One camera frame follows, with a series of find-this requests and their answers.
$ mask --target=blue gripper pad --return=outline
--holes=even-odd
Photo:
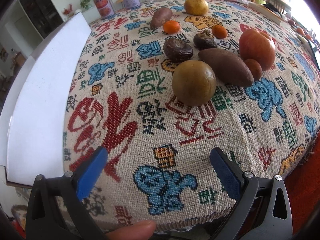
[[[108,152],[106,148],[99,147],[98,149],[98,152],[93,153],[95,155],[94,159],[91,160],[89,166],[78,179],[76,195],[80,201],[86,197],[89,197],[91,190],[96,184],[104,166],[107,163]]]
[[[238,201],[241,197],[241,183],[237,179],[236,175],[233,173],[231,167],[225,162],[220,154],[224,154],[222,151],[220,153],[216,149],[212,149],[210,152],[210,163],[211,166],[217,173],[222,185],[226,189],[229,198]]]

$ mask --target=metal screw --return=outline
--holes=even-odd
[[[40,181],[43,178],[43,175],[39,174],[36,176],[36,180]]]
[[[67,171],[64,176],[66,176],[67,178],[70,178],[73,176],[73,172],[72,171]]]
[[[282,177],[280,175],[276,175],[275,178],[276,178],[276,180],[279,180],[279,181],[282,180]]]
[[[252,177],[253,177],[253,174],[252,174],[252,172],[250,172],[250,171],[246,171],[246,172],[244,173],[244,175],[245,175],[247,178],[252,178]]]

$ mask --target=tablecloth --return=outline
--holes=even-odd
[[[294,32],[243,4],[208,0],[205,16],[191,16],[184,1],[148,1],[91,24],[66,106],[63,158],[65,170],[74,171],[96,147],[108,150],[84,199],[103,229],[151,219],[164,231],[225,216],[235,202],[210,165],[212,148],[258,177],[285,177],[317,134],[319,72]],[[177,34],[150,30],[160,7],[173,11]],[[216,24],[228,30],[219,48],[235,54],[243,31],[267,33],[275,63],[251,87],[217,80],[209,102],[185,106],[172,92],[177,65],[164,54],[164,41],[187,42],[198,60],[193,36]]]

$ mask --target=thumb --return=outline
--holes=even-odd
[[[148,240],[155,229],[156,222],[145,220],[107,233],[107,237],[110,240]]]

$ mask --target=dark cabinet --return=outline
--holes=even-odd
[[[63,23],[51,0],[19,0],[40,35],[45,38]]]

